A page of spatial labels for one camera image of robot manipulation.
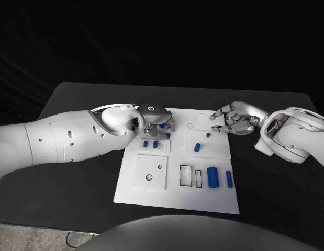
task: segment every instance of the blue block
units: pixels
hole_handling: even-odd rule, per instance
[[[217,173],[217,168],[215,167],[208,167],[206,168],[206,177],[208,177],[208,187],[209,188],[219,187],[218,173]]]
[[[232,187],[232,182],[231,182],[231,172],[225,171],[225,177],[227,177],[227,186],[228,188]]]
[[[201,148],[201,144],[196,143],[196,144],[195,144],[195,147],[193,147],[193,151],[195,151],[196,153],[199,152],[199,148]]]

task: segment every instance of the robotic hand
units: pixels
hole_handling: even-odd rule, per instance
[[[212,131],[250,134],[260,128],[260,139],[254,148],[266,155],[273,153],[286,161],[302,163],[309,155],[324,166],[324,117],[300,108],[267,113],[258,107],[235,101],[209,116],[225,115],[227,125],[214,125]]]
[[[143,131],[166,139],[156,126],[175,130],[172,115],[157,105],[107,105],[56,114],[30,123],[0,126],[0,177],[45,163],[82,161],[123,149]]]

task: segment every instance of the white board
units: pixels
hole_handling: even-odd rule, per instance
[[[176,124],[176,129],[169,137],[169,153],[157,150],[153,152],[141,150],[141,139],[149,137],[144,134],[137,136],[124,149],[112,201],[124,204],[238,214],[234,181],[232,188],[228,188],[225,178],[225,171],[231,171],[228,137],[225,134],[211,131],[212,125],[224,125],[224,118],[221,116],[211,121],[208,117],[214,111],[175,108],[167,108],[167,110],[172,112]],[[189,152],[195,141],[201,143],[199,155]],[[139,155],[167,158],[163,190],[134,185]],[[180,165],[191,166],[192,186],[179,185]],[[217,168],[218,188],[208,187],[208,167]],[[195,187],[196,170],[201,171],[201,188]]]

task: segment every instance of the blue object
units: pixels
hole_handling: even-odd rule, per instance
[[[206,177],[208,177],[208,187],[209,188],[219,187],[218,173],[217,173],[217,168],[215,167],[208,167],[206,168]]]
[[[232,182],[231,182],[231,172],[225,171],[225,177],[227,177],[227,186],[228,188],[232,187]]]
[[[193,151],[195,151],[196,153],[199,152],[199,148],[201,148],[201,144],[196,143],[196,144],[195,144],[195,147],[193,147]]]

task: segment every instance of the black curtain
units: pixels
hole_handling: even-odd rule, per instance
[[[0,5],[0,110],[37,115],[69,81],[305,92],[324,112],[324,6],[173,25],[104,25],[101,7]]]

